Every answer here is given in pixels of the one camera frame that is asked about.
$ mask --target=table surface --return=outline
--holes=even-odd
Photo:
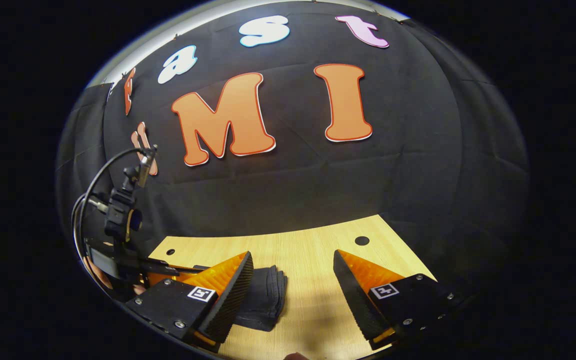
[[[370,242],[358,245],[357,237],[368,237]],[[167,255],[169,249],[176,251]],[[422,273],[435,278],[379,215],[267,235],[168,236],[150,257],[180,267],[213,266],[250,251],[256,269],[276,265],[288,276],[285,305],[274,329],[265,332],[233,325],[219,356],[283,360],[298,352],[310,360],[355,360],[376,351],[362,336],[333,271],[337,249],[404,277]]]

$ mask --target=cable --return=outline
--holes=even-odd
[[[78,223],[76,223],[76,224],[73,223],[73,237],[75,238],[75,247],[77,248],[78,255],[82,260],[83,260],[83,256],[82,256],[82,252],[81,252],[80,247],[79,247],[79,242],[83,241],[82,240],[82,223],[83,223],[83,219],[84,219],[84,213],[86,212],[86,205],[89,202],[90,194],[92,193],[92,190],[94,189],[95,185],[97,184],[97,182],[99,181],[99,179],[103,175],[104,171],[106,171],[106,169],[108,169],[114,162],[116,162],[117,160],[123,158],[125,155],[128,155],[130,153],[142,153],[143,155],[147,155],[146,151],[140,147],[129,148],[128,150],[124,150],[120,153],[117,153],[117,155],[115,155],[110,160],[108,160],[102,166],[102,168],[98,171],[98,173],[96,173],[92,182],[90,182],[90,186],[88,187],[86,193],[84,194],[84,197],[82,200],[83,205],[81,207],[81,210],[80,210],[79,216],[78,216]],[[75,208],[73,208],[73,214],[74,215],[76,215],[75,214],[76,205],[77,205],[77,203],[75,203]],[[88,259],[86,259],[86,263],[90,267],[90,262],[88,261]],[[103,284],[100,283],[101,281],[97,278],[97,276],[93,276],[93,280],[103,290],[103,292],[107,295],[108,293],[104,289]]]

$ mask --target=cutout letter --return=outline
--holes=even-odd
[[[123,99],[126,103],[126,116],[130,112],[130,108],[133,106],[133,100],[130,98],[133,95],[133,77],[135,77],[135,71],[137,68],[133,67],[132,71],[130,71],[130,75],[126,79],[126,82],[123,84]]]
[[[139,144],[139,139],[141,139],[143,146]],[[130,141],[132,142],[132,145],[135,146],[135,148],[144,148],[144,149],[151,148],[151,144],[148,142],[148,136],[146,135],[146,123],[144,121],[140,122],[139,125],[137,125],[137,131],[132,132],[132,134],[130,135]],[[141,152],[138,152],[137,155],[139,157],[139,162],[142,162],[144,155],[142,155]],[[150,167],[150,171],[148,171],[148,174],[150,174],[151,176],[155,176],[157,175],[157,173],[158,173],[157,160],[154,159],[152,160],[152,166]]]
[[[199,137],[218,158],[226,152],[226,137],[232,127],[230,151],[238,157],[265,153],[275,148],[275,138],[266,132],[259,108],[261,73],[237,75],[223,86],[215,111],[196,92],[175,100],[172,111],[179,116],[185,144],[183,162],[189,167],[208,162],[208,151],[199,146]]]
[[[373,127],[364,120],[359,79],[364,71],[350,64],[320,64],[315,75],[326,82],[330,99],[330,126],[326,137],[332,142],[360,141],[373,134]]]
[[[164,84],[175,75],[182,75],[186,71],[189,71],[197,62],[197,58],[195,57],[196,48],[197,46],[188,45],[170,55],[166,62],[164,62],[164,69],[159,74],[157,82]]]
[[[288,19],[278,14],[250,20],[239,28],[240,34],[247,35],[239,42],[248,48],[276,43],[290,34],[290,29],[283,25],[287,23]]]
[[[352,34],[364,43],[377,48],[388,48],[388,41],[375,37],[370,31],[370,29],[377,30],[377,27],[372,23],[364,22],[357,16],[337,16],[335,19],[348,25]]]

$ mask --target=black background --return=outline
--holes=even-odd
[[[484,69],[515,112],[531,166],[517,257],[463,321],[398,358],[576,359],[576,4],[388,4]],[[0,101],[0,249],[15,260],[5,265],[19,265],[0,278],[0,354],[192,358],[82,276],[53,195],[59,136],[87,82],[121,48],[190,4],[15,6],[0,5],[0,99],[9,99]]]

